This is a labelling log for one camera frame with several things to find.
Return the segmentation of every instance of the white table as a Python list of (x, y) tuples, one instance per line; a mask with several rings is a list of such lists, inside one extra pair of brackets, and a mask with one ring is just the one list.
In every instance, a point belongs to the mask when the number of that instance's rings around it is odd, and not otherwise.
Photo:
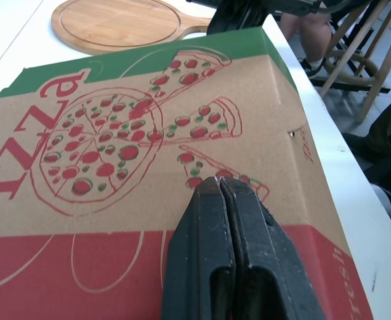
[[(213, 9), (184, 0), (165, 1), (190, 15), (211, 17), (214, 14)], [(0, 0), (0, 90), (8, 87), (24, 67), (87, 56), (62, 44), (53, 34), (50, 16), (61, 2), (63, 0)], [(374, 318), (389, 320), (391, 220), (271, 16), (264, 23), (264, 30), (290, 69), (300, 93)], [(375, 274), (376, 284), (372, 292)]]

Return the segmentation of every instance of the pepperoni illustration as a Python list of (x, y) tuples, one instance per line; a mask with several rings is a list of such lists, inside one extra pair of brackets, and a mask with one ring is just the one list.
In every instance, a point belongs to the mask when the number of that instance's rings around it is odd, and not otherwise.
[(175, 123), (178, 127), (185, 127), (190, 122), (189, 117), (175, 118)]
[(85, 195), (93, 187), (93, 183), (87, 178), (79, 178), (74, 181), (71, 192), (75, 195)]
[(150, 81), (152, 85), (164, 85), (169, 81), (169, 76), (167, 75), (160, 75), (159, 77), (156, 77)]
[(129, 136), (129, 131), (128, 130), (120, 130), (117, 133), (117, 138), (120, 138), (120, 139), (125, 139), (128, 136)]
[(160, 132), (160, 131), (152, 131), (152, 132), (147, 134), (147, 138), (151, 142), (159, 141), (159, 140), (163, 139), (163, 133)]
[(215, 175), (218, 179), (221, 179), (221, 177), (229, 177), (229, 178), (232, 178), (233, 177), (233, 174), (231, 172), (229, 172), (228, 170), (225, 170), (225, 169), (221, 169), (219, 170), (216, 175)]
[(142, 128), (143, 125), (145, 125), (145, 121), (144, 121), (144, 120), (137, 120), (137, 121), (134, 121), (134, 122), (130, 125), (130, 129), (132, 129), (132, 130), (138, 130), (138, 129)]
[(250, 184), (250, 178), (247, 175), (240, 175), (238, 179), (241, 182), (244, 182), (245, 184), (249, 185)]
[(109, 145), (107, 146), (107, 148), (105, 149), (105, 153), (107, 155), (112, 155), (115, 151), (115, 147), (113, 145)]
[(78, 168), (71, 167), (62, 172), (62, 178), (64, 179), (72, 179), (75, 178), (75, 176), (78, 174)]
[(219, 139), (222, 137), (222, 133), (220, 131), (214, 131), (209, 134), (210, 139)]
[(120, 169), (118, 172), (117, 172), (117, 179), (119, 180), (123, 180), (127, 177), (127, 170), (126, 169)]
[(184, 65), (187, 68), (194, 69), (195, 67), (197, 67), (197, 60), (194, 59), (187, 60), (185, 61)]
[(149, 107), (153, 101), (151, 99), (141, 99), (135, 104), (135, 109), (145, 109)]
[(208, 130), (205, 127), (195, 127), (189, 132), (191, 138), (199, 139), (208, 134)]
[(111, 163), (104, 163), (96, 169), (96, 175), (98, 177), (109, 177), (114, 173), (114, 166)]
[(155, 97), (156, 97), (156, 98), (161, 98), (161, 97), (163, 97), (165, 94), (166, 94), (166, 92), (160, 91), (160, 92), (157, 92), (157, 93), (155, 94)]
[(72, 154), (69, 156), (69, 160), (70, 160), (70, 161), (73, 161), (76, 157), (78, 157), (78, 155), (79, 155), (78, 152), (72, 153)]
[(102, 118), (99, 118), (98, 120), (95, 121), (95, 125), (96, 125), (96, 126), (101, 126), (101, 125), (103, 125), (105, 122), (107, 122), (107, 117), (102, 117)]
[(197, 73), (188, 73), (187, 75), (183, 75), (181, 79), (179, 79), (179, 83), (181, 83), (182, 85), (191, 85), (192, 83), (196, 82), (197, 79)]
[(145, 114), (145, 109), (132, 109), (129, 112), (129, 119), (134, 120), (134, 119), (139, 119)]
[(203, 77), (210, 77), (211, 75), (213, 75), (215, 73), (215, 70), (213, 69), (206, 69), (202, 72), (202, 76)]
[(179, 68), (180, 66), (181, 66), (181, 61), (179, 60), (173, 60), (169, 65), (169, 67), (172, 69)]
[(112, 99), (104, 99), (101, 101), (101, 107), (108, 107), (112, 102)]
[(114, 112), (119, 112), (119, 111), (123, 110), (124, 108), (126, 108), (126, 105), (124, 103), (116, 103), (115, 105), (113, 105)]
[(104, 132), (104, 133), (102, 133), (102, 134), (99, 136), (99, 142), (102, 143), (102, 142), (108, 141), (108, 140), (110, 140), (112, 137), (113, 137), (112, 132), (109, 132), (109, 131)]
[(120, 149), (119, 157), (121, 160), (133, 160), (139, 154), (139, 149), (135, 145), (126, 145)]
[(83, 125), (75, 125), (75, 126), (72, 127), (71, 130), (69, 131), (69, 136), (70, 136), (70, 137), (76, 137), (76, 136), (78, 136), (80, 133), (83, 132), (83, 129), (84, 129), (84, 126), (83, 126)]
[(183, 165), (186, 165), (187, 163), (191, 163), (192, 161), (194, 161), (194, 156), (192, 153), (182, 153), (181, 155), (179, 155), (177, 160)]
[(71, 141), (67, 143), (65, 146), (65, 151), (73, 151), (74, 149), (78, 148), (80, 146), (80, 142), (78, 141)]
[(145, 132), (143, 130), (135, 131), (135, 133), (131, 136), (132, 141), (139, 141), (145, 137)]
[(60, 168), (59, 167), (52, 167), (50, 168), (50, 170), (48, 170), (48, 174), (49, 175), (57, 175), (58, 172), (59, 172)]
[(200, 183), (202, 183), (203, 179), (200, 177), (192, 177), (187, 180), (187, 186), (191, 189), (195, 189)]
[(221, 119), (221, 115), (215, 112), (209, 116), (208, 121), (211, 125), (213, 125), (214, 123), (217, 123), (220, 119)]
[(90, 117), (92, 119), (98, 118), (100, 114), (101, 114), (101, 110), (96, 110), (95, 112), (93, 112), (93, 114)]
[(53, 140), (51, 141), (51, 144), (52, 145), (57, 145), (62, 140), (63, 140), (63, 136), (62, 135), (57, 135), (56, 137), (53, 138)]
[(116, 130), (116, 129), (120, 128), (120, 125), (121, 125), (121, 122), (120, 122), (120, 121), (114, 121), (114, 122), (111, 122), (111, 123), (109, 124), (109, 128), (110, 128), (111, 130)]
[(202, 117), (205, 117), (210, 113), (210, 107), (208, 105), (204, 105), (203, 107), (198, 108), (198, 114)]
[(80, 108), (75, 112), (75, 116), (77, 118), (80, 118), (82, 115), (86, 113), (86, 108)]
[(97, 151), (89, 151), (81, 156), (81, 161), (83, 163), (93, 163), (99, 158), (99, 153)]
[(62, 128), (68, 128), (70, 125), (72, 125), (74, 123), (74, 119), (66, 119), (63, 123), (62, 123)]

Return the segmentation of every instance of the person's leg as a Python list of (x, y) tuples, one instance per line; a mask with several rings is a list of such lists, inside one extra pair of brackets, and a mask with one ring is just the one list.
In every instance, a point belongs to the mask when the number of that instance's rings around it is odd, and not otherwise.
[(290, 15), (289, 13), (283, 13), (280, 18), (280, 29), (286, 41), (289, 41), (296, 31), (299, 29), (301, 17), (296, 15)]
[(309, 14), (300, 21), (301, 44), (307, 61), (320, 63), (329, 45), (332, 32), (329, 28), (330, 15)]

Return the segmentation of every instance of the black clamp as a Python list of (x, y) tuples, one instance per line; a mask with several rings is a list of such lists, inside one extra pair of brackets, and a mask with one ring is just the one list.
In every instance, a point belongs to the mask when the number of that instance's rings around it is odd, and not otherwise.
[(290, 238), (241, 181), (194, 191), (169, 244), (162, 320), (325, 319)]

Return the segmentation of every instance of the green stripe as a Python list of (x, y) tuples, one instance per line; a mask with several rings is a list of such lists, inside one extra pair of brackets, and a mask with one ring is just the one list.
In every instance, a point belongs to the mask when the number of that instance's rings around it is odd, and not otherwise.
[(24, 69), (10, 87), (0, 92), (0, 97), (36, 92), (51, 78), (76, 73), (85, 68), (91, 69), (86, 83), (116, 79), (140, 57), (149, 55), (153, 51), (158, 52), (137, 63), (125, 76), (163, 71), (179, 50), (200, 50), (199, 46), (219, 51), (231, 59), (268, 54), (295, 87), (288, 68), (262, 28), (251, 28)]

